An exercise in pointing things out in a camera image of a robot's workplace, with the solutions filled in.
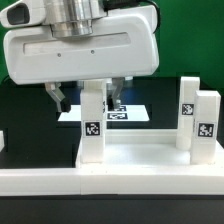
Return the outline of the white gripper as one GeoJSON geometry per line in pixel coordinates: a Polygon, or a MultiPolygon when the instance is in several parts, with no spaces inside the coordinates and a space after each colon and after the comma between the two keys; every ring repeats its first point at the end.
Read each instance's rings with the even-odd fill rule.
{"type": "Polygon", "coordinates": [[[46,83],[59,112],[71,103],[58,82],[109,78],[108,109],[119,109],[123,77],[151,75],[159,66],[157,24],[156,9],[143,6],[110,11],[83,37],[55,38],[48,26],[10,30],[3,39],[8,74],[17,84],[46,83]]]}

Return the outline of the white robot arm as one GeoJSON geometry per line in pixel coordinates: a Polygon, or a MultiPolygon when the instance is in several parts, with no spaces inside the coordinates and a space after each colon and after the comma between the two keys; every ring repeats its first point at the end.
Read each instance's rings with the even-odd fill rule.
{"type": "Polygon", "coordinates": [[[62,82],[110,78],[107,103],[115,109],[126,77],[159,66],[153,0],[17,0],[0,10],[0,23],[10,78],[43,83],[60,112],[70,110],[62,82]]]}

